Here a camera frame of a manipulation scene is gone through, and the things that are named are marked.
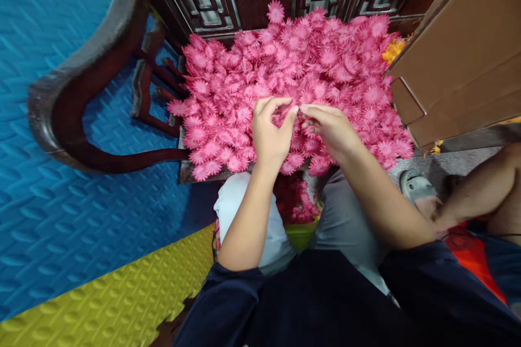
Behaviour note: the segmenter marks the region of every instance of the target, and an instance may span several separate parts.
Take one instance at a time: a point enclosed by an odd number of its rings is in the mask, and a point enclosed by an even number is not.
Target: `brown cardboard box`
[[[423,150],[521,114],[521,0],[443,2],[390,69]]]

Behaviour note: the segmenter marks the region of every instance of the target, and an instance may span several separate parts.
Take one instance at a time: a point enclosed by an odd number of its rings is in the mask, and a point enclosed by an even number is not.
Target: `finger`
[[[271,98],[265,105],[262,111],[260,112],[260,115],[265,115],[270,117],[273,115],[275,110],[284,105],[288,105],[291,103],[293,98]]]
[[[303,123],[302,123],[302,128],[305,129],[306,127],[309,127],[309,126],[316,126],[316,121],[314,119],[306,119]]]
[[[254,115],[259,115],[262,111],[262,109],[264,108],[264,106],[266,105],[266,103],[268,103],[270,101],[271,98],[262,98],[262,99],[259,99],[257,100],[257,103],[255,103],[255,108],[253,109],[253,114]]]
[[[297,113],[298,106],[293,106],[284,119],[284,123],[281,126],[281,131],[289,132],[289,134],[293,133],[293,125],[295,123],[295,119],[297,119]]]
[[[302,112],[307,115],[308,117],[311,117],[313,119],[316,119],[319,123],[327,122],[328,118],[330,118],[331,113],[325,112],[321,108],[318,107],[308,107],[307,105],[300,106],[300,109]]]
[[[320,127],[318,127],[318,126],[310,127],[310,128],[309,128],[309,132],[310,132],[310,133],[315,133],[315,134],[320,135]]]
[[[338,108],[331,107],[331,106],[325,106],[325,105],[305,104],[305,105],[302,105],[301,108],[302,107],[315,107],[315,108],[319,108],[322,111],[325,111],[325,112],[330,113],[330,114],[341,113],[341,111]]]

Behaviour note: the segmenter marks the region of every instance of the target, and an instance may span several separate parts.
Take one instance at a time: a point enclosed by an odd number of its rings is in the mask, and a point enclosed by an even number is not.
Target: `wooden chair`
[[[149,114],[153,75],[179,97],[188,96],[188,91],[178,84],[182,74],[171,59],[163,59],[166,68],[155,62],[165,38],[178,53],[181,51],[162,22],[158,21],[153,31],[145,33],[150,1],[114,0],[92,37],[58,68],[29,87],[30,128],[43,150],[58,161],[79,170],[120,174],[188,158],[189,151],[179,148],[112,155],[91,144],[83,128],[82,118],[88,103],[134,56],[138,61],[132,83],[131,117],[179,137],[180,118],[171,116],[169,123],[165,123]],[[166,88],[156,88],[155,93],[165,100],[174,97]]]

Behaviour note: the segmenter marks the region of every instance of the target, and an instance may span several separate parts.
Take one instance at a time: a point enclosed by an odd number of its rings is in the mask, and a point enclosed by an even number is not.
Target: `dark blue shirt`
[[[174,346],[521,346],[518,318],[443,242],[393,252],[380,273],[400,307],[335,250],[268,279],[215,264]]]

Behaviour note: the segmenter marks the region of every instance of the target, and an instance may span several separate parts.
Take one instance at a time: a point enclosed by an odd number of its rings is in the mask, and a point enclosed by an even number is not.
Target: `blue foam mat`
[[[96,175],[51,159],[34,141],[28,86],[92,35],[110,2],[0,0],[0,321],[214,220],[215,185],[179,186],[178,163]],[[131,77],[122,72],[89,105],[89,139],[114,154],[176,145],[129,118]],[[160,105],[151,113],[166,118]]]

